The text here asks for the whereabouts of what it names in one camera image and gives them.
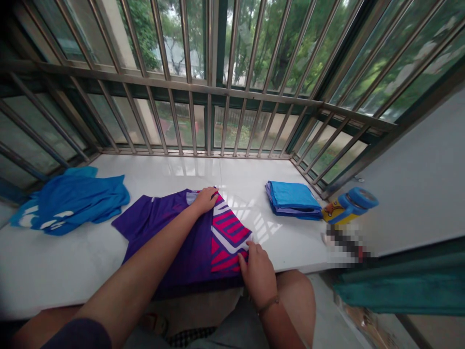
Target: leg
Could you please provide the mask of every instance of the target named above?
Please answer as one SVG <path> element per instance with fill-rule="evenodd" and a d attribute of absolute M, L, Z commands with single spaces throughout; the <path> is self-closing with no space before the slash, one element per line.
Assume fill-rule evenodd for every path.
<path fill-rule="evenodd" d="M 300 338 L 311 348 L 315 331 L 315 293 L 310 280 L 297 270 L 277 275 L 278 293 Z"/>
<path fill-rule="evenodd" d="M 41 311 L 15 333 L 11 347 L 40 348 L 71 320 L 80 307 L 78 305 Z"/>

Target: blue bottle cap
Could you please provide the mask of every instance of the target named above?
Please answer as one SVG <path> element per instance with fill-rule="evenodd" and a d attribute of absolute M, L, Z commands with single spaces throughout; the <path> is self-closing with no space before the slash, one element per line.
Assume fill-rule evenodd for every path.
<path fill-rule="evenodd" d="M 369 191 L 355 187 L 349 190 L 350 199 L 363 208 L 373 208 L 379 205 L 378 199 Z"/>

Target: finger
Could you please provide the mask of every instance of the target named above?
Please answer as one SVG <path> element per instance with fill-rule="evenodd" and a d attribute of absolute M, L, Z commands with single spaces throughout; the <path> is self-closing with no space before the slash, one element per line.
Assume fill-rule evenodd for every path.
<path fill-rule="evenodd" d="M 248 245 L 248 254 L 255 255 L 257 253 L 257 246 L 253 241 L 247 241 L 246 244 Z"/>
<path fill-rule="evenodd" d="M 244 256 L 242 256 L 241 254 L 237 254 L 237 256 L 239 257 L 239 265 L 241 267 L 241 274 L 242 274 L 242 277 L 244 277 L 245 274 L 247 273 L 247 263 L 246 263 L 246 260 L 244 259 Z"/>

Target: folded clothes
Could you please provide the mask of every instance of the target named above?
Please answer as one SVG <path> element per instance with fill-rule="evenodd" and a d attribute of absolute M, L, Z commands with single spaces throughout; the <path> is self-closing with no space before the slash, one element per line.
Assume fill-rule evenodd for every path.
<path fill-rule="evenodd" d="M 271 209 L 277 216 L 313 221 L 319 221 L 323 217 L 318 201 L 303 184 L 268 181 L 265 189 Z"/>
<path fill-rule="evenodd" d="M 61 236 L 85 222 L 101 223 L 120 214 L 121 206 L 129 203 L 124 175 L 95 178 L 97 171 L 70 168 L 53 178 L 19 208 L 11 225 Z"/>

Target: wrist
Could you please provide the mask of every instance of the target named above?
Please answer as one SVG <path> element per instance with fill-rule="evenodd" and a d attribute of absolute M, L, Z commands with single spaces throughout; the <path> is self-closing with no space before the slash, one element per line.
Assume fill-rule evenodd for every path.
<path fill-rule="evenodd" d="M 188 208 L 186 208 L 186 210 L 188 210 L 190 214 L 195 216 L 196 219 L 203 214 L 202 210 L 200 209 L 200 207 L 198 207 L 198 205 L 195 204 L 195 202 L 193 202 Z"/>

